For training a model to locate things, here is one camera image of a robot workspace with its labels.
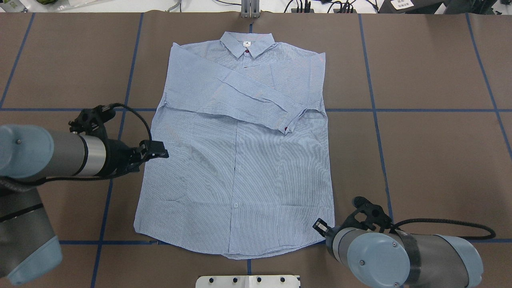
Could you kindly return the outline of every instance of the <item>blue striped shirt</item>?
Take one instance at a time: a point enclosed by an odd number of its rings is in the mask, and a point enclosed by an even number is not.
[[[151,128],[170,158],[146,163],[135,231],[232,259],[322,241],[316,219],[334,224],[324,72],[325,54],[271,34],[174,43]]]

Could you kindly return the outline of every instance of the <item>brown tabletop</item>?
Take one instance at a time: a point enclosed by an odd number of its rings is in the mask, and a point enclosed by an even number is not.
[[[512,16],[227,13],[0,13],[0,124],[66,131],[82,108],[112,102],[148,121],[173,42],[224,31],[272,33],[326,52],[324,100],[336,221],[365,196],[395,222],[431,217],[489,225],[474,241],[481,287],[512,282]],[[122,113],[107,124],[129,146],[146,138]],[[302,287],[365,287],[321,245],[229,260],[136,234],[142,173],[39,188],[63,261],[26,287],[194,287],[202,275],[294,274]],[[482,235],[445,224],[409,232]],[[0,279],[1,287],[10,287]]]

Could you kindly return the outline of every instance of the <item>shirt sleeve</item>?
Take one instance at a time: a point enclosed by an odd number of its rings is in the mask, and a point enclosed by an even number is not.
[[[225,115],[292,132],[307,107],[248,76],[194,55],[174,44],[161,105]]]

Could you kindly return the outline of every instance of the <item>white paper sticker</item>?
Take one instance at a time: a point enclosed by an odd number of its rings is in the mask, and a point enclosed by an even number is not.
[[[411,0],[392,0],[391,4],[396,10],[405,9],[414,6]]]

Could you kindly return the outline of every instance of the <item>shirt collar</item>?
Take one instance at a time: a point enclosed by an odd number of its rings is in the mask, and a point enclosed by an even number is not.
[[[251,46],[245,48],[239,41],[251,41]],[[224,35],[221,37],[221,42],[234,56],[240,57],[244,54],[245,50],[248,49],[252,58],[258,57],[275,44],[272,34],[245,34],[234,32],[224,32]]]

